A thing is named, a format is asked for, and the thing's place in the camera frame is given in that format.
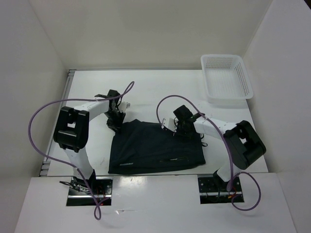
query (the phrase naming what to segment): white wall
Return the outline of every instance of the white wall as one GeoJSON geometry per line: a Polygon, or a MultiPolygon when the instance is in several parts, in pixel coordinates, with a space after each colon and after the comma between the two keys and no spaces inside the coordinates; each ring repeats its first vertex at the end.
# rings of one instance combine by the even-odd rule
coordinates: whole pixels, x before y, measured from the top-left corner
{"type": "Polygon", "coordinates": [[[271,0],[30,0],[67,68],[200,68],[243,55],[271,0]]]}
{"type": "MultiPolygon", "coordinates": [[[[28,141],[28,121],[42,104],[61,98],[66,70],[27,1],[0,1],[0,29],[0,231],[12,233],[30,177],[38,176],[42,163],[28,141]]],[[[42,150],[57,109],[34,124],[42,150]]]]}
{"type": "Polygon", "coordinates": [[[267,146],[270,171],[279,172],[299,233],[310,232],[311,10],[303,0],[274,0],[244,62],[254,89],[249,101],[267,146]]]}

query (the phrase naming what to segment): purple cable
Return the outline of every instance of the purple cable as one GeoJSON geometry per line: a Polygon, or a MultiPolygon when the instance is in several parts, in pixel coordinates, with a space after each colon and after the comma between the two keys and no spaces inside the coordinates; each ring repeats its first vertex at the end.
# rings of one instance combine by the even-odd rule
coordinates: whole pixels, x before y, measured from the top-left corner
{"type": "Polygon", "coordinates": [[[228,156],[229,156],[229,163],[230,163],[230,180],[229,180],[228,185],[227,185],[227,187],[226,187],[226,188],[227,188],[227,191],[228,191],[228,192],[231,191],[231,189],[232,189],[232,184],[233,184],[233,180],[234,180],[236,177],[238,177],[240,174],[242,174],[242,173],[243,173],[243,174],[249,175],[249,176],[253,179],[253,181],[255,182],[255,184],[256,184],[256,186],[257,186],[257,188],[258,188],[258,191],[259,191],[259,198],[258,198],[258,201],[257,201],[256,204],[255,204],[254,206],[252,206],[251,208],[248,208],[248,209],[241,209],[240,207],[237,207],[237,206],[233,203],[233,200],[234,200],[237,196],[240,196],[240,194],[234,196],[234,197],[231,199],[231,203],[232,203],[232,205],[233,205],[236,209],[241,210],[241,211],[250,211],[250,210],[255,209],[255,208],[258,206],[258,204],[259,204],[259,202],[260,202],[260,199],[261,199],[261,189],[260,189],[260,186],[259,186],[258,182],[255,180],[255,178],[254,178],[251,174],[249,174],[248,172],[245,172],[245,171],[241,171],[240,173],[238,173],[238,174],[236,174],[235,176],[233,176],[233,160],[232,160],[232,154],[231,154],[230,148],[229,148],[229,146],[228,146],[228,144],[227,144],[227,142],[226,142],[226,140],[225,140],[225,138],[224,138],[222,132],[219,130],[219,128],[217,127],[217,125],[216,125],[211,119],[207,118],[203,113],[201,113],[200,110],[199,110],[189,99],[187,99],[186,97],[180,96],[180,95],[169,95],[169,96],[167,96],[167,97],[164,97],[164,98],[158,103],[158,105],[157,105],[157,107],[156,107],[156,118],[157,118],[158,122],[160,123],[160,125],[162,126],[162,123],[161,123],[160,117],[159,117],[159,112],[158,112],[158,111],[159,111],[160,104],[161,104],[164,100],[166,100],[166,99],[168,99],[168,98],[170,98],[170,97],[178,97],[178,98],[182,98],[183,100],[187,101],[187,102],[198,112],[198,114],[201,115],[201,117],[203,117],[204,119],[206,119],[206,120],[207,120],[209,123],[211,123],[212,126],[216,129],[216,131],[219,133],[219,135],[220,135],[222,141],[223,141],[224,144],[225,144],[225,148],[227,149],[228,156]]]}
{"type": "Polygon", "coordinates": [[[76,165],[72,164],[72,163],[69,163],[69,162],[66,162],[66,161],[63,161],[63,160],[60,160],[60,159],[56,159],[56,158],[53,158],[53,157],[50,157],[48,155],[46,155],[44,152],[42,152],[34,143],[33,141],[33,138],[31,136],[31,125],[33,123],[33,120],[35,118],[35,116],[41,111],[43,110],[44,108],[52,105],[52,104],[55,104],[55,103],[60,103],[60,102],[65,102],[65,101],[108,101],[108,100],[114,100],[114,99],[117,99],[117,98],[121,98],[123,97],[124,95],[126,95],[134,86],[134,81],[131,81],[130,84],[127,86],[127,88],[125,89],[125,91],[123,92],[123,94],[119,95],[119,96],[116,96],[116,97],[111,97],[111,98],[106,98],[106,99],[99,99],[99,100],[89,100],[89,99],[63,99],[63,100],[55,100],[55,101],[52,101],[52,102],[49,102],[45,105],[43,105],[42,107],[40,107],[37,111],[35,111],[35,113],[32,115],[32,117],[30,118],[30,121],[29,121],[29,124],[28,124],[28,138],[29,138],[29,141],[30,141],[30,144],[33,146],[33,148],[39,153],[41,154],[43,157],[46,157],[48,159],[51,159],[51,160],[54,160],[54,161],[57,161],[57,162],[60,162],[60,163],[63,163],[63,164],[67,164],[73,168],[76,168],[78,173],[81,175],[84,183],[86,184],[86,187],[88,188],[89,192],[90,192],[90,195],[92,196],[95,204],[96,204],[96,207],[94,209],[94,217],[97,219],[97,220],[100,220],[102,218],[102,212],[101,212],[101,209],[100,209],[100,205],[107,199],[109,198],[105,198],[103,200],[101,200],[100,202],[98,202],[92,192],[92,189],[90,188],[90,186],[88,185],[87,181],[86,181],[86,178],[84,177],[84,175],[82,174],[82,172],[79,170],[79,168],[76,167],[76,165]],[[99,217],[97,217],[96,215],[96,210],[98,210],[98,213],[99,213],[99,217]]]}

